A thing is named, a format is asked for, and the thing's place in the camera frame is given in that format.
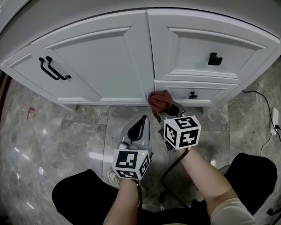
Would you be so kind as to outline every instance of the white cord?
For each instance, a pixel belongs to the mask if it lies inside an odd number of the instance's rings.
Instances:
[[[273,135],[271,135],[270,139],[262,146],[261,151],[260,151],[261,157],[262,157],[262,150],[263,150],[264,146],[267,145],[271,141],[272,137],[273,137]]]

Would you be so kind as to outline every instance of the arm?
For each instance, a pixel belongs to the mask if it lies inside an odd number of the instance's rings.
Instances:
[[[138,198],[136,183],[123,179],[103,225],[136,225]]]
[[[205,199],[209,216],[222,202],[238,198],[227,179],[194,148],[182,159],[182,164]]]

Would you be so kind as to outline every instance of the gray sleeve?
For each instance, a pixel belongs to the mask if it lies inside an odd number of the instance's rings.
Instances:
[[[221,203],[211,214],[211,225],[256,225],[253,216],[238,198]]]

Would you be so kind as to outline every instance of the black door pull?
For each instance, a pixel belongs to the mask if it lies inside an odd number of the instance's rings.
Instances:
[[[217,54],[216,52],[210,53],[208,65],[219,66],[221,64],[223,58],[222,57],[217,57],[216,54]]]
[[[52,62],[52,58],[49,56],[46,56],[46,60],[48,61],[48,68],[60,79],[62,80],[66,80],[66,79],[70,79],[71,76],[70,75],[66,75],[66,77],[63,77],[58,71],[56,71],[54,68],[52,68],[51,66],[51,62]]]
[[[191,92],[191,95],[188,97],[188,99],[196,99],[198,95],[195,95],[195,92]]]
[[[58,80],[59,77],[54,77],[46,68],[44,68],[44,62],[45,60],[43,58],[38,58],[38,60],[41,62],[41,69],[47,74],[49,75],[51,78],[53,78],[54,80]]]

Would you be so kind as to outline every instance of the gray marble tile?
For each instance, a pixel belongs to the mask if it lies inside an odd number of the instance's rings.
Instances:
[[[24,112],[28,111],[31,102],[35,97],[41,97],[15,80],[12,80],[8,88],[8,93],[13,96],[11,106],[16,109],[21,109]]]
[[[190,115],[195,115],[202,126],[202,131],[229,130],[228,106],[225,104],[213,113],[202,113],[201,107],[187,107]]]
[[[230,158],[245,152],[259,155],[266,142],[265,118],[260,96],[233,99],[228,102],[230,120]]]
[[[69,112],[64,119],[89,124],[107,125],[109,106],[78,105],[75,112]]]
[[[20,107],[10,109],[5,107],[2,111],[0,123],[0,142],[8,140],[14,142],[18,136],[18,131],[21,130],[22,123],[25,121],[27,114]]]
[[[278,59],[263,75],[258,79],[259,91],[267,98],[270,108],[275,107],[279,111],[279,125],[281,125],[281,60]],[[264,113],[266,126],[269,127],[269,111],[264,101]]]
[[[38,203],[37,211],[37,221],[38,224],[44,225],[61,225],[61,215],[56,211],[54,203],[52,201],[44,200],[43,198],[38,198],[36,200]]]
[[[106,126],[63,120],[59,140],[61,142],[104,147]]]
[[[99,178],[102,176],[102,144],[59,143],[58,180],[92,169]]]
[[[92,169],[101,178],[106,126],[64,120],[60,131],[58,179]]]
[[[66,110],[47,99],[42,98],[37,105],[34,105],[35,113],[26,120],[28,126],[34,128],[34,138],[30,129],[26,129],[23,134],[29,143],[36,141],[37,146],[33,146],[34,160],[44,161],[57,168],[57,151],[61,121]]]
[[[57,184],[57,168],[43,161],[36,161],[33,163],[33,169],[38,195],[52,203],[52,191]]]
[[[208,162],[217,169],[229,164],[229,131],[203,131],[196,149]],[[170,153],[170,164],[178,158],[176,152]],[[186,170],[179,163],[166,178],[166,184],[189,207],[193,200],[202,200]],[[166,193],[165,206],[169,208],[182,207],[172,196]]]

